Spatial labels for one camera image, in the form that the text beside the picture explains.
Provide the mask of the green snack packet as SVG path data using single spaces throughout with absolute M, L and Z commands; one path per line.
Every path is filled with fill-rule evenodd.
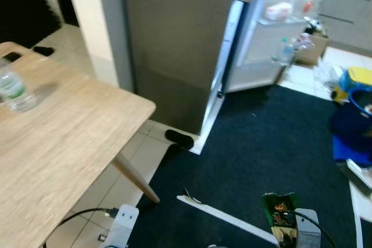
M 262 203 L 269 220 L 272 235 L 277 239 L 279 248 L 296 248 L 298 228 L 293 214 L 295 194 L 278 195 L 266 193 L 262 196 Z

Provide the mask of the grey fridge cabinet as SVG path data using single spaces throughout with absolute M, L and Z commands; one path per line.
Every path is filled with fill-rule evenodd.
M 125 1 L 136 94 L 154 102 L 154 121 L 196 143 L 220 90 L 244 4 Z

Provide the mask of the blue round bucket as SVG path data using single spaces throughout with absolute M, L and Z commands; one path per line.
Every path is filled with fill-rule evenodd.
M 334 135 L 345 137 L 371 137 L 372 91 L 370 88 L 354 88 L 349 91 L 348 101 L 338 107 L 330 118 Z

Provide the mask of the blue container yellow lid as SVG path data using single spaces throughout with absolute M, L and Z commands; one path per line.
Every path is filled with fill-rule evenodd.
M 350 91 L 355 88 L 372 88 L 372 70 L 356 66 L 344 70 L 331 91 L 331 100 L 342 104 L 348 100 Z

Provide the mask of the blue flat mat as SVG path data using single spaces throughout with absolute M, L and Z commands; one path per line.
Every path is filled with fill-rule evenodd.
M 372 166 L 371 136 L 338 136 L 332 135 L 332 156 L 337 162 L 352 160 L 357 166 Z

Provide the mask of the white plastic bag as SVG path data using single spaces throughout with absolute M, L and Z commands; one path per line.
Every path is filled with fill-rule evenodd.
M 339 83 L 345 68 L 336 64 L 318 64 L 314 68 L 316 81 L 324 88 L 333 89 Z

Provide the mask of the white black board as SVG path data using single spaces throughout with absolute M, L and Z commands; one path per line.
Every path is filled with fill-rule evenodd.
M 372 179 L 370 168 L 362 168 L 350 159 L 347 159 L 345 163 L 346 168 L 350 171 L 351 181 L 364 195 L 371 196 Z

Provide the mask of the pink plastic packet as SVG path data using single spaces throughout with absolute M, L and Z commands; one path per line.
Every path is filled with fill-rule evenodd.
M 300 33 L 292 44 L 294 51 L 302 51 L 314 47 L 313 36 L 308 33 Z

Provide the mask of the dark blue carpet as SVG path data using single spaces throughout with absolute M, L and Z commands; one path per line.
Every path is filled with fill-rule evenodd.
M 353 210 L 350 182 L 333 160 L 332 102 L 281 86 L 228 94 L 201 153 L 171 145 L 142 197 L 128 248 L 276 248 L 248 231 L 178 200 L 197 200 L 269 231 L 267 193 L 296 195 L 313 209 L 334 245 L 372 248 L 371 224 Z

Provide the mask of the orange label bottle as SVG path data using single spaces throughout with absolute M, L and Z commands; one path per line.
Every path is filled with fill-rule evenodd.
M 322 0 L 303 0 L 302 16 L 306 20 L 311 20 L 316 17 L 318 5 Z

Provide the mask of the red white plastic packet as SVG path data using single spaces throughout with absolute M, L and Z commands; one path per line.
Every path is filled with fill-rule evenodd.
M 293 6 L 287 2 L 276 3 L 265 8 L 264 17 L 266 20 L 282 21 L 286 20 L 293 12 Z

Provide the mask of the long white strip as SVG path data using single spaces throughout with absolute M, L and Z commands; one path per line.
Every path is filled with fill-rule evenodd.
M 215 216 L 215 218 L 228 222 L 229 224 L 235 227 L 239 227 L 245 232 L 249 232 L 250 234 L 253 234 L 265 241 L 268 241 L 272 245 L 275 246 L 278 245 L 278 240 L 276 239 L 276 237 L 274 237 L 274 235 L 271 234 L 271 232 L 262 230 L 256 226 L 253 226 L 252 224 L 249 224 L 248 222 L 242 221 L 238 218 L 235 218 L 234 216 L 231 216 L 231 214 L 227 214 L 224 213 L 223 211 L 220 211 L 219 209 L 213 208 L 208 204 L 200 203 L 199 201 L 194 200 L 194 198 L 191 198 L 187 195 L 178 195 L 176 198 L 181 202 L 193 206 L 196 209 L 202 210 L 205 213 Z

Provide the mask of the clear plastic water bottle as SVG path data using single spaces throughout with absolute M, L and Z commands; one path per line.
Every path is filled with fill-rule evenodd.
M 11 111 L 17 113 L 28 111 L 37 104 L 34 93 L 5 57 L 0 57 L 0 97 Z

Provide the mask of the black foam panel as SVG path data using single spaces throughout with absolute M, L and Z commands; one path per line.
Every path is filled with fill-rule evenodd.
M 61 27 L 46 0 L 0 0 L 0 43 L 31 48 Z

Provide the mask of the black flat phone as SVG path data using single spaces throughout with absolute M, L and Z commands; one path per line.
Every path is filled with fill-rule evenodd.
M 22 57 L 22 54 L 18 52 L 8 52 L 5 55 L 2 55 L 2 60 L 7 62 L 8 64 L 11 64 L 15 62 L 16 60 L 20 59 Z

